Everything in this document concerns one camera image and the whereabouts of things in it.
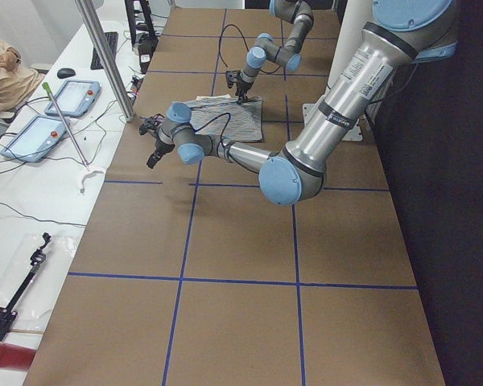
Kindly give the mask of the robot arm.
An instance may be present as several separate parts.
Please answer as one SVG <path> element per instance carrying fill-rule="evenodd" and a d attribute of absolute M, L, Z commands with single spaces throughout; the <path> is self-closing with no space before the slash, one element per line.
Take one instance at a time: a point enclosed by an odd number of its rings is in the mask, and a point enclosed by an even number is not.
<path fill-rule="evenodd" d="M 399 67 L 441 60 L 456 48 L 456 1 L 376 1 L 361 30 L 362 41 L 334 85 L 309 109 L 299 136 L 279 152 L 261 150 L 223 135 L 193 128 L 184 103 L 170 105 L 151 131 L 155 151 L 149 167 L 176 152 L 190 165 L 222 158 L 258 175 L 266 198 L 292 205 L 317 195 L 327 176 L 327 158 L 356 125 Z"/>
<path fill-rule="evenodd" d="M 291 33 L 283 45 L 279 45 L 268 33 L 261 33 L 246 54 L 246 63 L 233 78 L 238 104 L 247 102 L 261 68 L 266 62 L 277 64 L 286 72 L 299 67 L 303 43 L 314 25 L 312 8 L 306 1 L 270 1 L 269 11 L 276 18 L 291 24 Z"/>

